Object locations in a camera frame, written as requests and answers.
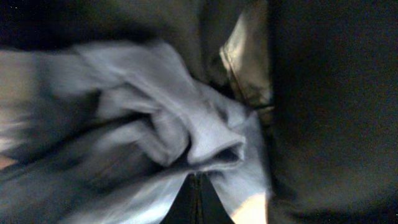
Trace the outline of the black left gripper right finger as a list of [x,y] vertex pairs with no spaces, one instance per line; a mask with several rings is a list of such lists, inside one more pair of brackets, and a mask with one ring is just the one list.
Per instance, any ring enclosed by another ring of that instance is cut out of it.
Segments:
[[197,223],[198,224],[234,224],[208,176],[197,175]]

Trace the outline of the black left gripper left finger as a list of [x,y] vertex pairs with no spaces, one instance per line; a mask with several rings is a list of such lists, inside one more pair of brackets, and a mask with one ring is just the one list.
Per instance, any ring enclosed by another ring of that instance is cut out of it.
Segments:
[[161,224],[196,224],[197,179],[189,174]]

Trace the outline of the medium blue denim garment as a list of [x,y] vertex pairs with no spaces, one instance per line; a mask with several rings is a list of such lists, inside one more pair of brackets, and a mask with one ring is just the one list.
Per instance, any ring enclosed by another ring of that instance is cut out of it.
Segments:
[[270,191],[256,112],[164,43],[1,51],[2,223],[160,223],[189,174],[232,217]]

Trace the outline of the black red garment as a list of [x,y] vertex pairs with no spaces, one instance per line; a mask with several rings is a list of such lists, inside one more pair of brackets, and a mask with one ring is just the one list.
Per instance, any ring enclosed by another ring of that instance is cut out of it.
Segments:
[[269,223],[396,223],[397,2],[269,10]]

